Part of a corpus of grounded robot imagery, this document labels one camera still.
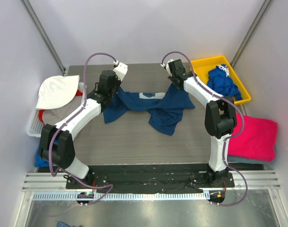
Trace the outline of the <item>dark blue mickey t shirt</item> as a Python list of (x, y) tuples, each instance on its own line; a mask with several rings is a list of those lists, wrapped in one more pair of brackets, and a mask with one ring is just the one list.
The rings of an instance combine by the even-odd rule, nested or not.
[(103, 116), (104, 123), (108, 124), (127, 111), (147, 111), (150, 114), (148, 123), (158, 132), (171, 136), (183, 118), (183, 111), (194, 108), (188, 93), (177, 89), (173, 84), (165, 93), (127, 92), (120, 87)]

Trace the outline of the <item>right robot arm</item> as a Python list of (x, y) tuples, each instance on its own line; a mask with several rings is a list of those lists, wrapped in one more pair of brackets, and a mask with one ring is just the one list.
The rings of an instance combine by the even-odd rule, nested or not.
[(169, 60), (162, 67), (168, 72), (168, 79), (179, 90), (194, 96), (205, 107), (204, 125), (211, 139), (206, 180), (210, 186), (216, 187), (228, 177), (229, 137), (237, 124), (235, 109), (205, 85), (193, 71), (187, 72), (181, 60)]

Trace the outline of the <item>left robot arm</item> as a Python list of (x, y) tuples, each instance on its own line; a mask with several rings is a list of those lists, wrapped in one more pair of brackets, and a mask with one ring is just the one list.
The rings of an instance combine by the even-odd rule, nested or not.
[(77, 184), (84, 189), (93, 184), (92, 171), (76, 157), (73, 140), (93, 118), (110, 106), (126, 74), (127, 66), (124, 65), (102, 71), (96, 89), (77, 109), (56, 125), (46, 124), (42, 128), (38, 155), (51, 166), (77, 177)]

